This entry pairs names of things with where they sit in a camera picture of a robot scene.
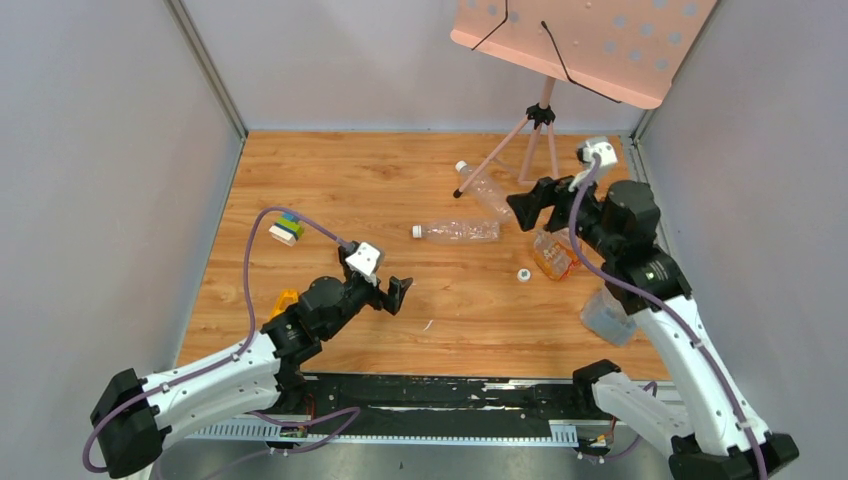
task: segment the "wooden table surface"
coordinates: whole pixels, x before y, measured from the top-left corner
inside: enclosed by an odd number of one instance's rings
[[[414,277],[401,312],[393,317],[366,307],[304,371],[566,377],[602,358],[634,379],[668,379],[658,354],[640,332],[630,345],[608,345],[583,327],[579,312],[600,285],[585,268],[561,282],[549,280],[531,256],[533,233],[502,226],[502,240],[482,245],[434,245],[411,237],[410,228],[440,218],[481,218],[459,185],[454,164],[479,164],[502,135],[434,133],[251,133],[230,191],[203,278],[179,364],[238,342],[248,317],[241,283],[245,242],[257,213],[282,205],[307,215],[347,240],[385,251],[378,272]],[[528,136],[502,154],[520,166]],[[562,175],[579,171],[575,145],[584,137],[560,136]],[[622,161],[600,192],[627,178]],[[547,145],[540,142],[532,173],[549,175]],[[502,167],[489,172],[508,193],[517,185]],[[307,227],[295,247],[267,232],[264,219],[251,257],[250,289],[257,323],[268,320],[280,291],[303,291],[317,277],[342,277],[336,246]],[[590,256],[598,262],[599,257]],[[519,283],[529,268],[533,278]],[[429,329],[427,324],[432,320]]]

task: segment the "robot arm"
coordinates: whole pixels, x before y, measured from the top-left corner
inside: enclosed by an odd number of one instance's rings
[[[129,398],[163,387],[109,422],[97,440],[112,478],[135,473],[185,436],[235,415],[274,405],[293,408],[305,383],[300,365],[321,352],[321,342],[338,333],[366,305],[400,310],[412,279],[392,277],[380,290],[376,272],[383,252],[368,243],[339,247],[345,281],[316,279],[297,303],[266,323],[241,355],[242,343],[167,372],[138,378],[133,369],[115,375],[91,414],[97,425]],[[233,361],[170,388],[169,382],[202,373],[224,358]]]
[[[593,138],[581,145],[578,159],[587,171],[597,164],[595,169],[601,173],[616,163],[615,152],[605,138]],[[558,180],[545,177],[531,192],[509,196],[507,201],[521,229],[532,229],[541,209],[550,206],[554,209],[545,229],[567,227],[577,197],[575,187],[586,178],[586,172]],[[596,188],[596,184],[588,186],[587,196],[578,207],[575,233],[603,257],[604,273],[662,300],[683,319],[681,325],[642,295],[606,282],[610,293],[656,347],[686,411],[672,411],[608,361],[575,372],[575,384],[582,387],[584,403],[631,425],[669,458],[675,478],[756,478],[746,427],[753,431],[764,452],[768,472],[797,458],[791,437],[770,433],[739,391],[713,348],[677,262],[655,244],[660,212],[650,186],[630,180],[615,182],[600,201],[594,195]],[[696,333],[697,342],[690,340],[687,326]],[[719,379],[715,370],[724,378]],[[737,421],[737,412],[724,393],[721,382],[725,379],[741,406],[745,425]]]

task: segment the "green block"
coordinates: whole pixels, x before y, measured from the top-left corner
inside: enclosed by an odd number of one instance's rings
[[[294,235],[297,239],[300,239],[300,237],[303,236],[303,227],[300,226],[300,224],[297,224],[281,217],[277,219],[277,225],[280,228],[291,232],[291,234]]]

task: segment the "white wall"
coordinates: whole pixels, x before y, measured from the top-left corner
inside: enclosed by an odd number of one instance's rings
[[[643,144],[704,323],[795,438],[798,479],[845,478],[846,17],[842,0],[726,2]]]
[[[185,3],[250,129],[510,130],[544,77],[453,43],[458,1]],[[564,132],[641,114],[562,82],[552,105]]]
[[[161,0],[2,2],[0,65],[0,476],[95,477],[88,415],[175,361],[239,142]]]

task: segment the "plastic bottle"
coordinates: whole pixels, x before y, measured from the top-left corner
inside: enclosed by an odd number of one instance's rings
[[[494,220],[441,220],[412,227],[413,238],[433,243],[496,242],[500,236],[501,226]]]
[[[471,172],[474,171],[474,167],[460,161],[456,164],[456,171],[459,172],[464,180],[471,175]],[[512,213],[512,209],[509,208],[509,204],[506,203],[506,192],[504,192],[501,186],[498,185],[485,170],[474,177],[474,181],[471,182],[471,185],[468,186],[465,192],[471,192],[471,194],[477,197],[477,200],[487,210],[492,212],[495,218],[501,223],[514,221],[515,217]]]
[[[626,345],[638,328],[606,287],[601,287],[586,302],[580,320],[596,335],[619,347]]]
[[[562,280],[580,266],[580,260],[571,248],[567,228],[554,233],[540,228],[533,241],[533,260],[553,280]]]

